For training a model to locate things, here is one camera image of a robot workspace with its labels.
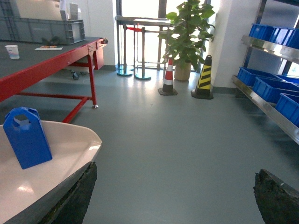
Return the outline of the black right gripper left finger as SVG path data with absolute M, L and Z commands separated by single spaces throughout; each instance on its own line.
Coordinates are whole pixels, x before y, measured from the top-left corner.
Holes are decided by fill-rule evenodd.
M 41 224 L 81 224 L 97 180 L 97 166 L 90 163 L 79 180 L 39 222 Z

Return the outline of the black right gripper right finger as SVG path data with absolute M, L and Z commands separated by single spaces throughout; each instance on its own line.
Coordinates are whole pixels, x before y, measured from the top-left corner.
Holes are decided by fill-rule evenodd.
M 299 222 L 299 191 L 266 169 L 255 176 L 254 195 L 266 224 Z

